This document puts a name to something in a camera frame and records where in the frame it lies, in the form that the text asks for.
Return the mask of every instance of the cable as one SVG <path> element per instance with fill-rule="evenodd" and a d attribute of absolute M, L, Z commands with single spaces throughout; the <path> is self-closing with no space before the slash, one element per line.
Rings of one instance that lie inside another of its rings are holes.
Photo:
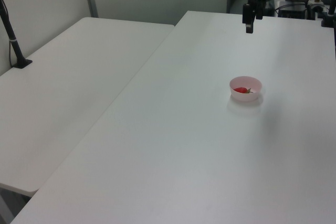
<path fill-rule="evenodd" d="M 10 67 L 12 68 L 13 67 L 13 65 L 12 65 L 12 60 L 11 60 L 11 53 L 10 53 L 10 43 L 11 42 L 9 42 L 9 64 L 10 64 Z"/>
<path fill-rule="evenodd" d="M 296 6 L 296 5 L 305 5 L 305 4 L 289 4 L 289 5 L 282 5 L 278 8 L 276 8 L 275 10 L 280 10 L 282 8 L 286 8 L 286 7 L 290 7 L 290 6 Z"/>

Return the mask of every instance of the table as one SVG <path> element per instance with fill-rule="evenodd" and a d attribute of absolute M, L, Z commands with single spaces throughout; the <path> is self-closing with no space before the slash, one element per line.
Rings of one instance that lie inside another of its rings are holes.
<path fill-rule="evenodd" d="M 84 18 L 2 75 L 0 187 L 32 196 L 172 29 Z"/>
<path fill-rule="evenodd" d="M 188 12 L 13 224 L 334 223 L 333 29 L 256 22 Z"/>

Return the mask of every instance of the bowl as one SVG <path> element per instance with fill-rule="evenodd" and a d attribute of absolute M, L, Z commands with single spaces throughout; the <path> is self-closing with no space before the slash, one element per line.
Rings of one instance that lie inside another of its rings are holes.
<path fill-rule="evenodd" d="M 234 90 L 240 87 L 251 89 L 251 93 L 240 93 Z M 261 87 L 261 82 L 250 76 L 239 76 L 230 81 L 232 97 L 241 102 L 251 102 L 256 100 L 259 97 Z"/>

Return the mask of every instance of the black stand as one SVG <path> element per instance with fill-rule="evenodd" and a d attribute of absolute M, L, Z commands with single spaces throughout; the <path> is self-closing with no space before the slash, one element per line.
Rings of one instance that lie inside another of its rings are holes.
<path fill-rule="evenodd" d="M 334 27 L 336 0 L 331 0 L 328 13 L 323 13 L 323 20 L 321 26 Z"/>
<path fill-rule="evenodd" d="M 13 67 L 14 68 L 24 68 L 25 66 L 32 63 L 32 60 L 28 60 L 22 55 L 19 43 L 16 40 L 11 23 L 9 22 L 9 16 L 8 16 L 8 12 L 7 12 L 7 8 L 6 8 L 4 0 L 0 0 L 0 16 L 1 16 L 2 22 L 4 23 L 4 26 L 6 28 L 6 31 L 9 37 L 9 41 L 12 44 L 13 50 L 17 58 L 17 63 L 14 64 Z"/>

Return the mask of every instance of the strawberry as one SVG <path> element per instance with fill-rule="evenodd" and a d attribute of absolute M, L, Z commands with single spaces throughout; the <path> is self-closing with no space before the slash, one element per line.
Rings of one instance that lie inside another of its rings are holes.
<path fill-rule="evenodd" d="M 243 88 L 243 87 L 236 88 L 236 89 L 234 89 L 234 91 L 237 91 L 237 92 L 243 93 L 243 94 L 253 93 L 253 92 L 251 92 L 251 89 L 247 89 L 247 88 Z"/>

